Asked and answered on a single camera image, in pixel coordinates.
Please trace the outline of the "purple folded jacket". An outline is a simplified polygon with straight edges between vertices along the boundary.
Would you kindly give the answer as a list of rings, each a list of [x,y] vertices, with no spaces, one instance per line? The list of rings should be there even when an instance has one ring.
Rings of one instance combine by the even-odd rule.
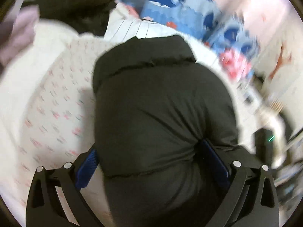
[[[35,24],[40,19],[38,5],[22,7],[14,21],[1,23],[1,71],[34,41]]]

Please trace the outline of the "whale print curtain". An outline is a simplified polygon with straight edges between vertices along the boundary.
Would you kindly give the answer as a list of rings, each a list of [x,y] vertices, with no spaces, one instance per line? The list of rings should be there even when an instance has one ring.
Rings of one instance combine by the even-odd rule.
[[[291,9],[289,0],[117,0],[138,17],[248,59],[266,46]]]

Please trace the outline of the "cream puffer jacket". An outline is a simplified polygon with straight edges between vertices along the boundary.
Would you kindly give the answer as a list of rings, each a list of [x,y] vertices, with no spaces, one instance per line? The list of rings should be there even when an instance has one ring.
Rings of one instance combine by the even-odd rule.
[[[272,132],[267,140],[273,144],[271,168],[277,169],[286,159],[285,123],[278,112],[268,107],[259,108],[256,114],[261,127]]]

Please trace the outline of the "pink checkered cloth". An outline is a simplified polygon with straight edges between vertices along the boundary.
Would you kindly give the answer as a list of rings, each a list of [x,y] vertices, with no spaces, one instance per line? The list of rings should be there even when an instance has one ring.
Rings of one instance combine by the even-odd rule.
[[[252,71],[249,60],[239,51],[230,48],[219,54],[220,63],[233,82],[240,82]]]

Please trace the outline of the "black puffer jacket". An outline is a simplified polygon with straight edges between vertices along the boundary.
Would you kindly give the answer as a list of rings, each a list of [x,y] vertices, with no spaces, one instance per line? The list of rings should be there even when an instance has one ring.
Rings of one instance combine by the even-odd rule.
[[[178,35],[136,38],[95,63],[94,140],[116,226],[205,226],[226,187],[205,141],[238,160],[233,101]]]

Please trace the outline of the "tree wall sticker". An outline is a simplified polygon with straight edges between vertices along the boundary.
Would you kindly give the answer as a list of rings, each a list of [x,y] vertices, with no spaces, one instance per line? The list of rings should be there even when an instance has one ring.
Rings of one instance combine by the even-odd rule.
[[[277,59],[277,63],[276,63],[276,66],[275,66],[274,70],[268,76],[269,80],[273,80],[273,78],[276,75],[276,73],[278,72],[278,70],[282,66],[290,64],[291,61],[292,61],[292,52],[290,53],[290,55],[288,57],[283,58],[283,52],[284,52],[285,47],[286,47],[286,43],[285,42],[281,42],[280,54],[279,54],[279,57]]]

